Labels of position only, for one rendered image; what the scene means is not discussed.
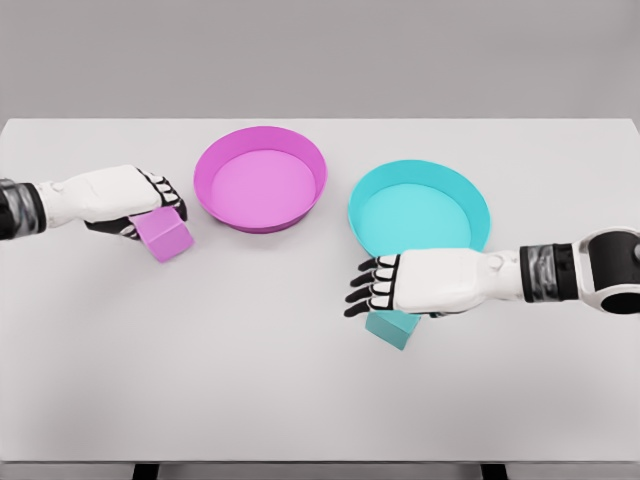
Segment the purple plate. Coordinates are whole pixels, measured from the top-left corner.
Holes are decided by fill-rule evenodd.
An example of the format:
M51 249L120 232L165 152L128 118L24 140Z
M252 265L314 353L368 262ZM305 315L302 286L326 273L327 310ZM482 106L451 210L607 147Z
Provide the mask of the purple plate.
M199 158L193 188L215 219L247 233L272 233L298 223L318 202L328 179L319 148L277 126L233 131Z

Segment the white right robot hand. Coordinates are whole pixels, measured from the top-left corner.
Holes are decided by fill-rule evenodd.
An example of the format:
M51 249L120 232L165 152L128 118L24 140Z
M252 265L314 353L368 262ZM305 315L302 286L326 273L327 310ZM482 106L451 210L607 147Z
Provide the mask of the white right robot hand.
M471 249L413 249L373 257L358 266L345 297L347 318L372 311L445 316L483 302L484 255Z

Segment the purple block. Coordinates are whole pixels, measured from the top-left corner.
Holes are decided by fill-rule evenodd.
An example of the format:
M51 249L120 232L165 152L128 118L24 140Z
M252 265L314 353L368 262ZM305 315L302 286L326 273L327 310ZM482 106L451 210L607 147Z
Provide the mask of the purple block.
M195 241L186 223L174 207L157 208L130 216L142 243L160 263L167 262L190 249Z

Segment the cyan block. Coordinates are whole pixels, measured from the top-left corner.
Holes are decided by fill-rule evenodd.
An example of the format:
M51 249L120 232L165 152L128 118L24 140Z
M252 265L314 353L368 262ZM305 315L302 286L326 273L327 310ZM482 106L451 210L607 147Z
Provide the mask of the cyan block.
M365 328L396 349L403 350L420 318L420 315L401 311L377 310L368 313Z

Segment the cyan plate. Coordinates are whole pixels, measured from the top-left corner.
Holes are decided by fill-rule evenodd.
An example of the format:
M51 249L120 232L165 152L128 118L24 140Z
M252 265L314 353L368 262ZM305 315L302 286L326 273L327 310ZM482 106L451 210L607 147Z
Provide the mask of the cyan plate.
M492 220L480 190L461 173L424 160L397 160L366 173L348 203L351 230L371 256L488 243Z

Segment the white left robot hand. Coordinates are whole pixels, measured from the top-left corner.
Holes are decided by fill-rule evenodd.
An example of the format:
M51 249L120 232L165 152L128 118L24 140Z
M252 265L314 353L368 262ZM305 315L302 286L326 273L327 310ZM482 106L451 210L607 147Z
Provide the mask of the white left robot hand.
M91 194L81 218L90 231L138 241L131 217L172 207L182 221L188 219L184 199L165 176L123 165L90 172L83 180Z

